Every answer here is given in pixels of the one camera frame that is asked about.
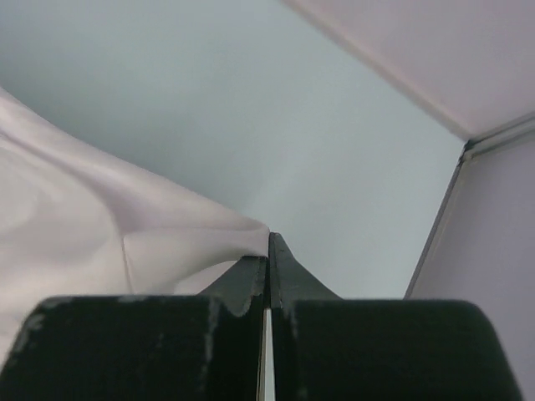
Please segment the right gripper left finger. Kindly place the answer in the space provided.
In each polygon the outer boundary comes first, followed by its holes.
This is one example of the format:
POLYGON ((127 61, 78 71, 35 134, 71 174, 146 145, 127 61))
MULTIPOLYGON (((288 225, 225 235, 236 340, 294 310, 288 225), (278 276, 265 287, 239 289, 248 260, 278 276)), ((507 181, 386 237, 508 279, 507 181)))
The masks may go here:
POLYGON ((1 372, 4 400, 260 400, 268 261, 194 296, 51 297, 1 372))

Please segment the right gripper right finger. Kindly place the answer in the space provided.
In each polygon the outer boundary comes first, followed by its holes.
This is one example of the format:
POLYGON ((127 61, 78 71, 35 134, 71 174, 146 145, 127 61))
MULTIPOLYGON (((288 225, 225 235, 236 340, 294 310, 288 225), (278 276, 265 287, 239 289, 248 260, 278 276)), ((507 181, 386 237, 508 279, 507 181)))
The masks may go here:
POLYGON ((494 327, 452 300, 348 300, 268 251, 278 400, 519 400, 494 327))

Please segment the white long sleeve shirt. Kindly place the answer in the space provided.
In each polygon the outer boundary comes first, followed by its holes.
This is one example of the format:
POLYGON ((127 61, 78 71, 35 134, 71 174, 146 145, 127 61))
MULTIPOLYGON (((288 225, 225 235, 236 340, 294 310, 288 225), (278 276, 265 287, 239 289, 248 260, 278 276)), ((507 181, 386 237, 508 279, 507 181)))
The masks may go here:
POLYGON ((269 229, 1 94, 1 351, 43 299, 195 293, 269 229))

